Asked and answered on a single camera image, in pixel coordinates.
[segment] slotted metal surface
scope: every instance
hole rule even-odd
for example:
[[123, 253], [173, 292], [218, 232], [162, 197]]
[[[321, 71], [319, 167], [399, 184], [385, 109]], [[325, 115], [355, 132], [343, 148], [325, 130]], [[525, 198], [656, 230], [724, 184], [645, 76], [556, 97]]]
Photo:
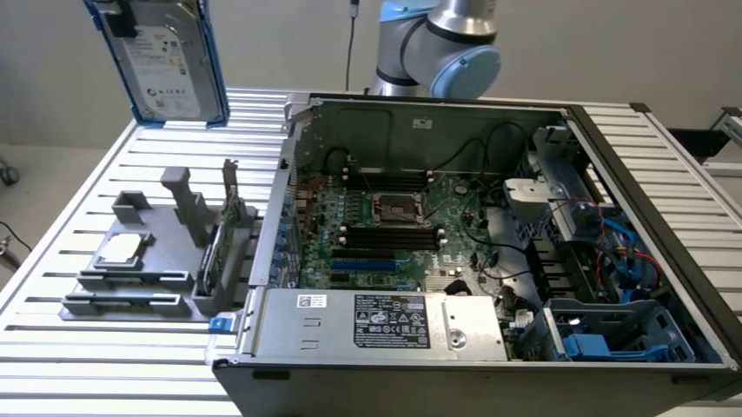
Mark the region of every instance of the slotted metal surface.
[[[229, 97], [234, 114], [223, 129], [206, 131], [195, 123], [161, 130], [130, 126], [0, 293], [0, 414], [239, 415], [205, 365], [206, 324], [58, 318], [59, 299], [73, 291], [75, 273], [87, 266], [114, 221], [117, 194], [141, 189], [151, 202], [173, 203], [159, 184], [165, 167], [189, 166], [193, 189], [219, 206], [223, 160], [237, 159], [241, 195], [266, 209], [286, 139], [287, 94], [231, 89]], [[742, 235], [730, 232], [738, 226], [726, 211], [669, 157], [662, 138], [640, 115], [621, 104], [586, 105], [694, 257], [713, 268], [712, 280], [720, 288], [740, 288], [740, 261], [717, 255], [720, 249], [742, 251]], [[722, 294], [742, 314], [740, 294]], [[217, 348], [233, 344], [234, 337], [217, 339]], [[728, 407], [684, 407], [668, 416], [733, 415], [718, 413]]]

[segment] blue pcie slot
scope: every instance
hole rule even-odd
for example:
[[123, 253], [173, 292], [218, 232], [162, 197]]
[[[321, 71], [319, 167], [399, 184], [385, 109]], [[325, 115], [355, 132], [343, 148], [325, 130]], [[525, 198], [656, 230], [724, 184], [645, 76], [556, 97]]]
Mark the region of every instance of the blue pcie slot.
[[330, 268], [339, 271], [386, 271], [398, 272], [397, 261], [333, 261]]

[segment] hard drive label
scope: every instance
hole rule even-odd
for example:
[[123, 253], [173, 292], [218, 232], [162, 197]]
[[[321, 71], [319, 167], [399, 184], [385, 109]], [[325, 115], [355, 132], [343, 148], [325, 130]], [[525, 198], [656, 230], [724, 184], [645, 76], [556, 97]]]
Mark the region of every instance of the hard drive label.
[[167, 117], [198, 117], [199, 99], [182, 41], [173, 31], [138, 26], [138, 37], [127, 39], [125, 45], [150, 110]]
[[430, 349], [425, 296], [357, 295], [354, 321], [359, 348]]

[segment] hard drive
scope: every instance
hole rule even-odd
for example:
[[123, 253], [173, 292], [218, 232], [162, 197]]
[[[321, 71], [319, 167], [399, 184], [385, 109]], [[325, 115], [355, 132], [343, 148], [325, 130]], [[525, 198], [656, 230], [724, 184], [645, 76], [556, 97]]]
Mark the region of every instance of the hard drive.
[[119, 69], [135, 119], [225, 126], [230, 118], [209, 0], [85, 0]]

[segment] barcode sticker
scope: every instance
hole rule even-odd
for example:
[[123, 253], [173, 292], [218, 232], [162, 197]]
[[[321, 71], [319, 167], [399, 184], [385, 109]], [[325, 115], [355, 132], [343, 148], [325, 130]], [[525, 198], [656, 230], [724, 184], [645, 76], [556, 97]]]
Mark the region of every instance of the barcode sticker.
[[302, 294], [297, 297], [297, 308], [326, 308], [326, 294]]

